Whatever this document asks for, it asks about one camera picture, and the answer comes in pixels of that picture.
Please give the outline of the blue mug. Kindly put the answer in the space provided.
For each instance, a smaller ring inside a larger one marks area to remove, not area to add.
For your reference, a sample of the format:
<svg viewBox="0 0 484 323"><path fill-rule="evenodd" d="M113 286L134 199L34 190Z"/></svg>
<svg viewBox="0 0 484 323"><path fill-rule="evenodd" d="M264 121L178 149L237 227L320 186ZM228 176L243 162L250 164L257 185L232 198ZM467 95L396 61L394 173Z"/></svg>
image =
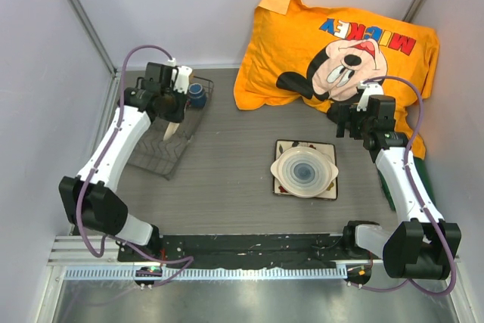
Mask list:
<svg viewBox="0 0 484 323"><path fill-rule="evenodd" d="M188 88L189 104L193 108L204 108L206 105L206 91L200 83L192 83Z"/></svg>

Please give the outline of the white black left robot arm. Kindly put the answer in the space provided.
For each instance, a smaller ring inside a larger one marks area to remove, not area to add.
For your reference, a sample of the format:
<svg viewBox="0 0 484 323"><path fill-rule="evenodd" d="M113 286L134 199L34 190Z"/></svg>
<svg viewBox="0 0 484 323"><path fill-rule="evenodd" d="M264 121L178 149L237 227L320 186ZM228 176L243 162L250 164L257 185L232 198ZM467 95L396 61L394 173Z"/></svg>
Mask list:
<svg viewBox="0 0 484 323"><path fill-rule="evenodd" d="M74 177L59 184L70 223L135 244L146 262L161 251L158 229L131 215L116 195L119 179L135 146L155 121L167 123L169 140L185 118L193 70L186 66L148 63L139 85L125 89L106 135Z"/></svg>

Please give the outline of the small cream plate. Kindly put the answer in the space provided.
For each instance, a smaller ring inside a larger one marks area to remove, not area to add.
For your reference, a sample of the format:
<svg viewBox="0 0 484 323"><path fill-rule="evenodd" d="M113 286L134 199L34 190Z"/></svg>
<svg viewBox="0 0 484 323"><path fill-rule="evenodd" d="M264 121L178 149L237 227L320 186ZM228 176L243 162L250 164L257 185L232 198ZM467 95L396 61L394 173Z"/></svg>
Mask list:
<svg viewBox="0 0 484 323"><path fill-rule="evenodd" d="M164 133L164 136L163 136L163 140L168 141L176 133L179 126L180 126L179 123L169 122L167 127L166 127L166 130L165 130L165 133Z"/></svg>

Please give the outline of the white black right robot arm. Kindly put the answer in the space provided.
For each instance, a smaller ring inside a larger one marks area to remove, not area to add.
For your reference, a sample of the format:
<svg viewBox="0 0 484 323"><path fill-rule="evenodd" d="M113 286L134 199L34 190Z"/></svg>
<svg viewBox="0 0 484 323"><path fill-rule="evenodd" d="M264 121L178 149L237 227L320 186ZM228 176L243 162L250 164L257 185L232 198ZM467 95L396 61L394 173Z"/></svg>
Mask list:
<svg viewBox="0 0 484 323"><path fill-rule="evenodd" d="M461 230L446 222L431 201L409 150L406 134L395 131L396 101L372 95L363 107L333 104L337 137L361 140L383 177L399 221L393 232L373 222L349 222L341 247L352 259L367 251L383 260L391 278L444 280L453 275Z"/></svg>

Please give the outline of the large white oval dish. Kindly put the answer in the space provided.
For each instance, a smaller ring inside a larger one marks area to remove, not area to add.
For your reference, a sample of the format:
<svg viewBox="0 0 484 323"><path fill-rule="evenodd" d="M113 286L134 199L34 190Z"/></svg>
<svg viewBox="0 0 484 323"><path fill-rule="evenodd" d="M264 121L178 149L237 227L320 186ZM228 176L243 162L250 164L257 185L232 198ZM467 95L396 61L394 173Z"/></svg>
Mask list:
<svg viewBox="0 0 484 323"><path fill-rule="evenodd" d="M339 174L328 155L310 147L288 149L270 171L287 193L301 198L323 194Z"/></svg>

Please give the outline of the black wire dish rack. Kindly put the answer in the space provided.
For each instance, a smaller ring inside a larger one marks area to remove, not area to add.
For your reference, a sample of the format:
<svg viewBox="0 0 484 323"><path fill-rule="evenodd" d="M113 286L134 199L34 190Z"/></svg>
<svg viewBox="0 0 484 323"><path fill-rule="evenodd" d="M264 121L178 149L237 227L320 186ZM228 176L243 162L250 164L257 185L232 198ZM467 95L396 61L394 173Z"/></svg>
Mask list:
<svg viewBox="0 0 484 323"><path fill-rule="evenodd" d="M136 144L129 160L130 166L143 169L170 180L181 161L188 145L198 130L213 96L214 83L211 79L195 76L194 80L203 86L206 103L203 107L188 105L185 118L174 133L166 140L169 122L156 119Z"/></svg>

